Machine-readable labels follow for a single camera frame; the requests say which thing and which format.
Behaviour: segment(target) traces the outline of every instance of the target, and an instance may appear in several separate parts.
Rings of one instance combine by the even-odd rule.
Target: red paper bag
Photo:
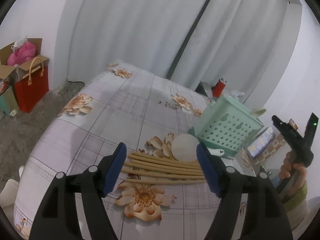
[[[31,71],[32,65],[37,59],[41,61],[42,67],[38,66]],[[33,107],[49,91],[48,67],[44,67],[41,58],[34,58],[30,64],[29,73],[15,84],[15,90],[20,110],[30,113]]]

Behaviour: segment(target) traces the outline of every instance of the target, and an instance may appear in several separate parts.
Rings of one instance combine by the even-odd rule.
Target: human hand
[[[298,177],[295,179],[294,183],[292,184],[291,188],[286,194],[286,197],[291,198],[293,197],[298,190],[300,190],[307,178],[307,169],[303,165],[303,163],[295,163],[291,164],[289,162],[291,152],[288,152],[286,155],[286,158],[283,161],[283,165],[281,166],[281,171],[279,172],[279,178],[290,178],[290,171],[292,169],[295,169],[297,172],[299,172]]]

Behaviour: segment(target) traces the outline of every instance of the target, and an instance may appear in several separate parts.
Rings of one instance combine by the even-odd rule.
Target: green sleeve
[[[294,195],[292,198],[290,198],[286,203],[284,203],[284,209],[288,213],[295,209],[299,204],[301,204],[302,201],[304,201],[308,194],[308,187],[307,183],[305,182],[302,186],[302,188]]]

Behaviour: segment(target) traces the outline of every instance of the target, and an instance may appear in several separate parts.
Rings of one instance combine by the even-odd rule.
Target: person's arm
[[[307,178],[307,169],[305,168],[305,166],[302,163],[295,163],[292,165],[289,162],[290,154],[291,154],[291,152],[288,152],[286,155],[286,158],[283,161],[284,164],[281,166],[281,171],[279,172],[279,178],[280,179],[290,178],[290,171],[292,169],[295,169],[296,171],[298,171],[299,176],[296,178],[293,185],[286,193],[285,199],[287,199],[287,200],[294,197],[298,193],[298,191],[300,191],[302,189],[303,185],[306,182],[306,178]]]
[[[295,169],[299,172],[298,177],[295,179],[291,188],[286,193],[284,199],[284,209],[287,212],[287,216],[290,222],[292,230],[294,230],[304,219],[308,212],[306,197],[308,194],[308,187],[306,183],[307,169],[302,163],[295,163],[291,165],[289,162],[290,152],[287,153],[284,159],[284,164],[281,166],[279,178],[289,178],[290,171]]]

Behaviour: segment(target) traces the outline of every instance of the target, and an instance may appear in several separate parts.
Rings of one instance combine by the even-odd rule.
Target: tissue box
[[[264,163],[267,159],[276,154],[277,150],[286,143],[283,136],[279,134],[275,139],[269,143],[267,148],[258,156],[254,157],[254,164],[257,166]]]
[[[249,146],[245,148],[246,153],[254,158],[268,146],[275,136],[271,126],[265,128],[248,144]]]

